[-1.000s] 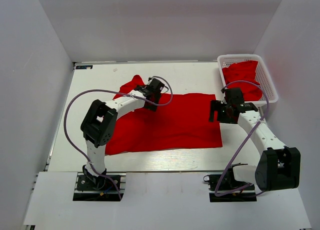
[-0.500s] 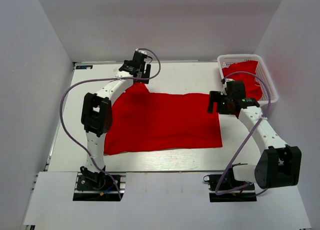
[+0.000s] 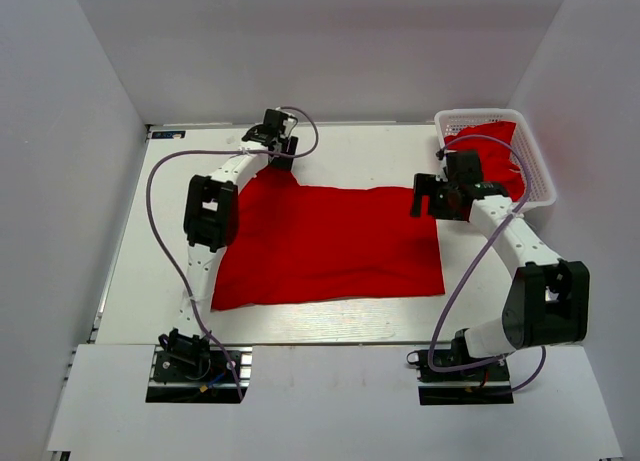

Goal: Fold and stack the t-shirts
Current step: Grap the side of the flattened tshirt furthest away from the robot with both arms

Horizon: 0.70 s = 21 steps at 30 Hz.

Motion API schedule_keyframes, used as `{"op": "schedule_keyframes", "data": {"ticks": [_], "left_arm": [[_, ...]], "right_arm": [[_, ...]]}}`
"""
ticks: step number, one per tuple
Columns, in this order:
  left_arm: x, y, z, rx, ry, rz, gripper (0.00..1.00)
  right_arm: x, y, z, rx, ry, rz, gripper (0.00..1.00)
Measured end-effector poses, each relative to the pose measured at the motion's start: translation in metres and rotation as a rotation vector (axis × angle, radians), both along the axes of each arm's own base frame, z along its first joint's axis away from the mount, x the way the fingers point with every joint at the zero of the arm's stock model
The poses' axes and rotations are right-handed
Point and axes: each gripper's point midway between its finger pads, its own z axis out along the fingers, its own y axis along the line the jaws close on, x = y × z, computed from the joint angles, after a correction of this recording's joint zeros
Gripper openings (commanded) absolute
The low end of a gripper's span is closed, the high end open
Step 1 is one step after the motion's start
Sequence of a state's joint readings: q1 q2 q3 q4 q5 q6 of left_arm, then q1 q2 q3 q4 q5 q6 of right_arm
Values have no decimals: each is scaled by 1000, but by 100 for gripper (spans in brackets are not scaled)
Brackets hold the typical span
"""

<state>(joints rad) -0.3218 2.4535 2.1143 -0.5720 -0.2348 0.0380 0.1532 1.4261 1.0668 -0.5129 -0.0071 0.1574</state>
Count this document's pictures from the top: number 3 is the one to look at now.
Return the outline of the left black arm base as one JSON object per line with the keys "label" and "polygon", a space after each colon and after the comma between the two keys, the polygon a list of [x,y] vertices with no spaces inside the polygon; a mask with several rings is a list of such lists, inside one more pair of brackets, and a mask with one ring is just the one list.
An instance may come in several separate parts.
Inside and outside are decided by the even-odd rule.
{"label": "left black arm base", "polygon": [[174,329],[158,337],[145,401],[151,404],[239,404],[248,389],[253,349],[223,353],[208,339]]}

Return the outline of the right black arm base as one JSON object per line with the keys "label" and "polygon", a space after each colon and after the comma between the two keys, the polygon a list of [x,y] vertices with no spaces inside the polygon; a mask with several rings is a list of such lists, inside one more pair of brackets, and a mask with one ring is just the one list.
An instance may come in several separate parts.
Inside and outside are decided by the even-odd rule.
{"label": "right black arm base", "polygon": [[414,350],[406,362],[417,371],[421,406],[510,405],[514,402],[505,361],[475,370],[439,373],[427,364],[428,350]]}

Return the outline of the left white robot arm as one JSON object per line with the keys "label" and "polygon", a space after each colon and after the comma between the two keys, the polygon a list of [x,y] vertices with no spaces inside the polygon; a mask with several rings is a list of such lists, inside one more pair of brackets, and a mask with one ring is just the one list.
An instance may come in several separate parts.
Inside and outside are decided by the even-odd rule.
{"label": "left white robot arm", "polygon": [[191,291],[183,296],[175,324],[182,333],[199,334],[197,321],[210,311],[222,258],[239,230],[240,192],[269,165],[292,167],[298,144],[292,131],[297,124],[293,114],[268,109],[263,121],[242,136],[238,153],[212,173],[191,178],[183,221]]}

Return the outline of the red t shirt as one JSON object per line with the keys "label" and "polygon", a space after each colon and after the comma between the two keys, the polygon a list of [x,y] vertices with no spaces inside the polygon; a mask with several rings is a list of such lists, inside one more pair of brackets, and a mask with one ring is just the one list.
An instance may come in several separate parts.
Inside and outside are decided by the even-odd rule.
{"label": "red t shirt", "polygon": [[239,195],[239,231],[211,307],[445,292],[436,222],[410,214],[405,187],[304,186],[266,168]]}

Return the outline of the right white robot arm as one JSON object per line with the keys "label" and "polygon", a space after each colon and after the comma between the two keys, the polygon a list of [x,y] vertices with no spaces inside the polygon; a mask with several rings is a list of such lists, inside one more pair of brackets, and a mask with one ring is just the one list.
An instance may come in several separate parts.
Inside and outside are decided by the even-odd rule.
{"label": "right white robot arm", "polygon": [[477,152],[441,149],[442,175],[414,177],[410,214],[464,221],[486,238],[512,279],[498,318],[458,331],[438,372],[472,380],[489,363],[518,350],[579,343],[588,331],[590,272],[549,248],[520,218],[521,205],[507,189],[485,180]]}

